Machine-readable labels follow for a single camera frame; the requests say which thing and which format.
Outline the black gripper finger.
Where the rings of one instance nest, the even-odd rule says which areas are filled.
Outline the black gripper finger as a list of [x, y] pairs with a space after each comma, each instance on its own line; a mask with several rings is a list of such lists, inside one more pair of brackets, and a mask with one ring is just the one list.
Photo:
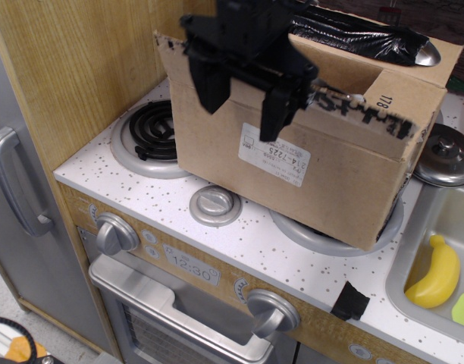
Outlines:
[[291, 89], [276, 86], [267, 91], [262, 103], [259, 138], [262, 142], [274, 142], [282, 129], [292, 122], [300, 102]]
[[230, 75], [224, 68], [227, 56], [202, 45], [189, 45], [187, 55], [199, 101], [213, 115], [230, 97]]

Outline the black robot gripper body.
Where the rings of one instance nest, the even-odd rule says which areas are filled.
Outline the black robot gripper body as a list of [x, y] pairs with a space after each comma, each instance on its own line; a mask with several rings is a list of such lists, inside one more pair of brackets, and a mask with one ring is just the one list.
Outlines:
[[303, 103], [318, 68], [289, 40], [296, 14], [311, 1], [218, 1], [216, 14], [186, 14], [180, 18], [189, 45], [217, 49], [227, 56], [224, 68], [265, 92], [279, 86], [291, 89]]

